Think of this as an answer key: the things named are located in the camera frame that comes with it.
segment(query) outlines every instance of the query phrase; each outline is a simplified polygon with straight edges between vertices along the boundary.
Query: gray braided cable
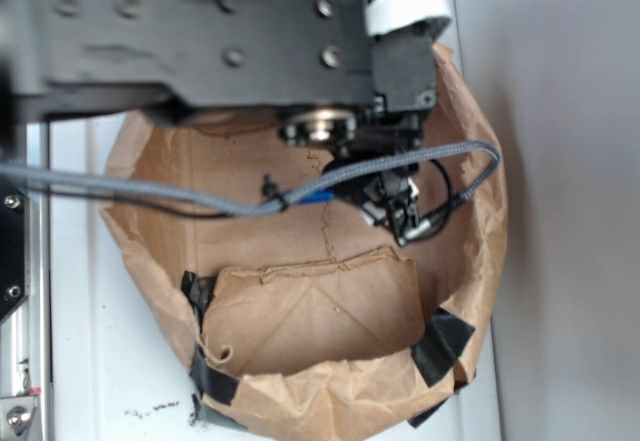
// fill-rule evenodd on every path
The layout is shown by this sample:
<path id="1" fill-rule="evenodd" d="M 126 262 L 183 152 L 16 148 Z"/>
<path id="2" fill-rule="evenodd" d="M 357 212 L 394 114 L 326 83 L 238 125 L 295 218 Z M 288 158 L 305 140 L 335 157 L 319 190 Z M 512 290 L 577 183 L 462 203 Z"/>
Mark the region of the gray braided cable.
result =
<path id="1" fill-rule="evenodd" d="M 484 141 L 463 141 L 435 148 L 424 148 L 394 156 L 361 161 L 325 173 L 308 183 L 286 192 L 284 198 L 289 205 L 298 204 L 313 193 L 331 188 L 332 186 L 360 176 L 396 169 L 431 159 L 457 156 L 471 151 L 483 151 L 489 154 L 491 162 L 480 175 L 460 193 L 460 196 L 464 200 L 467 200 L 480 184 L 491 175 L 500 162 L 498 150 Z M 10 163 L 0 163 L 0 175 L 13 180 L 35 182 L 46 186 L 81 188 L 92 193 L 111 192 L 121 195 L 191 203 L 237 217 L 255 218 L 269 216 L 282 210 L 282 203 L 277 199 L 268 200 L 260 204 L 248 204 L 222 198 L 215 194 L 151 181 L 51 171 L 42 168 L 18 166 Z"/>

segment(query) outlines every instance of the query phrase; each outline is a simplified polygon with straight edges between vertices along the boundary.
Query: gray wall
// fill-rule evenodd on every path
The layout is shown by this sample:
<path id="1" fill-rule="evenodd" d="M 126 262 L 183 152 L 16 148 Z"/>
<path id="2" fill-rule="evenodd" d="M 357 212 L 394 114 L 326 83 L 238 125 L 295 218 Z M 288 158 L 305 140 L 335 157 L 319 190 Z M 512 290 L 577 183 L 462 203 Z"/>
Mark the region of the gray wall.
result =
<path id="1" fill-rule="evenodd" d="M 640 0 L 456 8 L 510 184 L 504 439 L 640 439 Z"/>

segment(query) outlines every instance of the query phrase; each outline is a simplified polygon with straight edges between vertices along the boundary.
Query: black cable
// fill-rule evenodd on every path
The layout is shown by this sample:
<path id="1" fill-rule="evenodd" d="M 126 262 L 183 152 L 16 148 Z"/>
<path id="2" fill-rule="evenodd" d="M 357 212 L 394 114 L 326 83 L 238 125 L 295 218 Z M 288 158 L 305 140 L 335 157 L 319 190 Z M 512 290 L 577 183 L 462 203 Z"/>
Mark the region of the black cable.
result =
<path id="1" fill-rule="evenodd" d="M 462 205 L 460 204 L 457 207 L 454 206 L 454 198 L 456 194 L 454 192 L 453 182 L 451 181 L 451 176 L 449 175 L 447 168 L 445 168 L 438 159 L 432 159 L 431 162 L 436 166 L 436 168 L 438 168 L 438 171 L 440 171 L 440 173 L 442 174 L 442 177 L 447 185 L 447 200 L 438 208 L 425 215 L 426 218 L 437 216 L 441 219 L 441 221 L 436 224 L 437 227 L 435 228 L 435 230 L 431 231 L 428 234 L 423 234 L 415 240 L 411 240 L 411 242 L 427 241 L 438 236 L 442 231 L 444 231 L 444 228 L 447 227 L 447 224 L 449 224 L 449 220 L 451 219 L 451 214 L 453 213 L 453 211 Z"/>

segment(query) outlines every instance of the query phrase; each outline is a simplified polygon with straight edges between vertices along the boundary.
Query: black electrical tape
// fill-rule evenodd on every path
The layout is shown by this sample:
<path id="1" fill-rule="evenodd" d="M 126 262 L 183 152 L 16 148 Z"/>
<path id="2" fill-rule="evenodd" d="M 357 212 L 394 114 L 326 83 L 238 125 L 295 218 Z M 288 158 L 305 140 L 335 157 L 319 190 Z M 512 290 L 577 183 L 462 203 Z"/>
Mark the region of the black electrical tape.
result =
<path id="1" fill-rule="evenodd" d="M 435 312 L 420 341 L 411 346 L 411 356 L 427 386 L 440 382 L 453 368 L 475 330 L 442 308 Z"/>
<path id="2" fill-rule="evenodd" d="M 455 386 L 453 387 L 453 392 L 455 394 L 458 394 L 460 392 L 460 390 L 462 388 L 464 388 L 465 386 L 467 386 L 469 383 L 462 383 L 462 382 L 458 382 L 456 381 Z M 420 413 L 420 414 L 416 414 L 413 418 L 410 418 L 407 420 L 407 423 L 409 423 L 411 425 L 411 427 L 418 429 L 420 426 L 422 426 L 431 416 L 433 416 L 436 411 L 438 411 L 442 405 L 444 403 L 446 403 L 449 399 L 451 398 L 447 398 L 444 401 L 442 401 L 440 404 L 436 404 L 433 408 L 431 409 L 427 409 L 425 412 Z"/>
<path id="3" fill-rule="evenodd" d="M 196 354 L 193 356 L 193 364 L 189 375 L 201 393 L 208 394 L 219 403 L 231 406 L 231 401 L 233 401 L 238 391 L 240 380 L 210 367 L 200 346 L 198 346 Z"/>
<path id="4" fill-rule="evenodd" d="M 182 276 L 182 292 L 193 307 L 193 311 L 198 318 L 198 323 L 200 323 L 200 330 L 202 330 L 204 313 L 211 303 L 217 280 L 218 278 L 215 276 L 198 278 L 198 275 L 191 271 L 185 271 Z"/>
<path id="5" fill-rule="evenodd" d="M 211 408 L 210 406 L 201 403 L 197 395 L 193 394 L 191 396 L 191 399 L 193 400 L 194 420 L 198 419 L 200 421 L 204 421 L 205 423 L 215 424 L 223 428 L 234 429 L 243 433 L 246 433 L 248 431 L 245 426 L 234 421 L 230 417 L 225 416 L 224 414 Z"/>
<path id="6" fill-rule="evenodd" d="M 447 400 L 445 399 L 440 404 L 436 404 L 433 408 L 427 409 L 424 413 L 420 413 L 414 416 L 413 418 L 409 419 L 407 423 L 409 423 L 413 428 L 416 428 L 416 429 L 419 428 L 420 426 L 422 426 L 424 422 L 427 421 L 427 419 L 433 416 L 436 413 L 436 411 L 438 411 L 446 401 Z"/>

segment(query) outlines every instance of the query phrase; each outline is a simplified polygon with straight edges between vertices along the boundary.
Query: metal plate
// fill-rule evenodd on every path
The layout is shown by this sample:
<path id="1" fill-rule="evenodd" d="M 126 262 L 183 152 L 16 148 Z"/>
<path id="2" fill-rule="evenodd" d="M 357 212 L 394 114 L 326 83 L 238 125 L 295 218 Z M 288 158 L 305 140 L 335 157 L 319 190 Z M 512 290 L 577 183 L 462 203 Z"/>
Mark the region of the metal plate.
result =
<path id="1" fill-rule="evenodd" d="M 17 207 L 11 204 L 14 200 Z M 25 283 L 24 197 L 11 185 L 0 183 L 0 324 L 27 297 Z"/>

